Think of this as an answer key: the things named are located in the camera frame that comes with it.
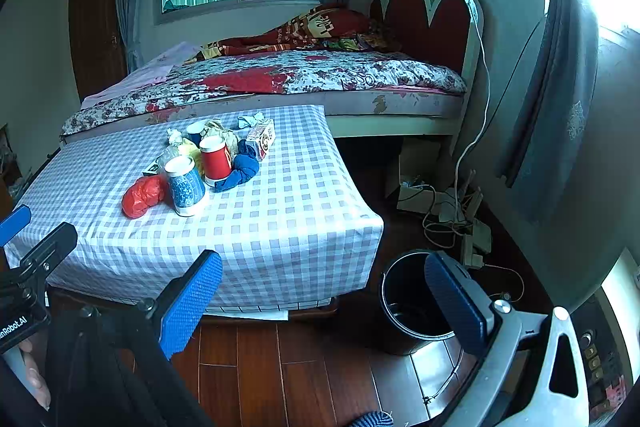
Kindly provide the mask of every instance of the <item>fingernail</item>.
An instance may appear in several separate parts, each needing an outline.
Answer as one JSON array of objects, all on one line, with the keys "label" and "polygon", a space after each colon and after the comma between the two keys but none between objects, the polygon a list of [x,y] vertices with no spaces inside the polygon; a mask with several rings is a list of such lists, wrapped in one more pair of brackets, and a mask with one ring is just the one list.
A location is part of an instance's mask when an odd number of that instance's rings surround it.
[{"label": "fingernail", "polygon": [[27,378],[29,380],[29,382],[31,383],[31,385],[33,387],[35,387],[36,389],[39,389],[42,387],[42,381],[40,380],[40,375],[38,374],[38,372],[31,367],[27,373]]}]

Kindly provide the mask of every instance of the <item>checkered tablecloth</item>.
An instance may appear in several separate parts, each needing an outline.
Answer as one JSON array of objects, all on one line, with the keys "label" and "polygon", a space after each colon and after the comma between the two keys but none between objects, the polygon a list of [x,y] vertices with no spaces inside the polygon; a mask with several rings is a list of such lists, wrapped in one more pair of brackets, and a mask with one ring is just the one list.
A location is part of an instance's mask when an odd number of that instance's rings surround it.
[{"label": "checkered tablecloth", "polygon": [[[33,218],[6,245],[10,265],[66,221],[78,230],[78,247],[48,281],[102,298],[157,296],[206,248],[222,256],[224,269],[211,306],[316,304],[362,288],[383,223],[354,186],[322,107],[262,111],[274,119],[276,141],[260,171],[227,192],[209,189],[197,217],[161,203],[129,219],[120,204],[166,146],[166,130],[202,117],[66,145],[20,201]],[[240,114],[214,117],[237,128]]]}]

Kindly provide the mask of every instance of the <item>bed headboard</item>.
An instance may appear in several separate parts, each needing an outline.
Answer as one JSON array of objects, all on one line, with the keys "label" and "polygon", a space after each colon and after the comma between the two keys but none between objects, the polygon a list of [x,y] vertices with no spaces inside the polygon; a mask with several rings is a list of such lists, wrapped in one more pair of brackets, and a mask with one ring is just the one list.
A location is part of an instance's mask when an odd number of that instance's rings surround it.
[{"label": "bed headboard", "polygon": [[478,32],[482,36],[484,26],[478,0],[372,0],[369,16],[391,29],[407,55],[447,66],[463,78],[464,116],[478,64]]}]

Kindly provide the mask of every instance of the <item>floral bedspread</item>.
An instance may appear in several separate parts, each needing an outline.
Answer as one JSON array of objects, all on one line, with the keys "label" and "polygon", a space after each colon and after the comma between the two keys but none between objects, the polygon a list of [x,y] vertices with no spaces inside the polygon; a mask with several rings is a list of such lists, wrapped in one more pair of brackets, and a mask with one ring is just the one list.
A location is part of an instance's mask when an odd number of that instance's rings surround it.
[{"label": "floral bedspread", "polygon": [[162,109],[235,93],[294,94],[392,86],[466,91],[452,70],[378,52],[285,51],[218,57],[174,68],[167,80],[97,103],[69,117],[62,136]]}]

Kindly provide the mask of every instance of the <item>cardboard box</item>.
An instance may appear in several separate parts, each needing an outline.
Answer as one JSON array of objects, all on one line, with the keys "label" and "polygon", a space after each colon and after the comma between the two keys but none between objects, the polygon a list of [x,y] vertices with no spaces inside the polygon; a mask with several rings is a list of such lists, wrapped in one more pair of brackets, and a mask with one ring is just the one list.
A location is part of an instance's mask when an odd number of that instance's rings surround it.
[{"label": "cardboard box", "polygon": [[[404,138],[398,159],[387,169],[385,184],[386,197],[400,187],[396,208],[420,214],[428,212],[433,202],[433,192],[428,188],[413,188],[407,184],[434,185],[433,178],[440,155],[440,146],[441,142],[437,139]],[[440,203],[448,198],[446,194],[437,191],[436,185],[434,188],[436,188],[436,203],[433,213],[437,214]]]},{"label": "cardboard box", "polygon": [[249,134],[246,136],[246,143],[255,150],[255,155],[259,161],[264,160],[269,152],[269,147],[276,139],[276,129],[273,124],[273,120],[265,120],[257,123],[249,130]]}]

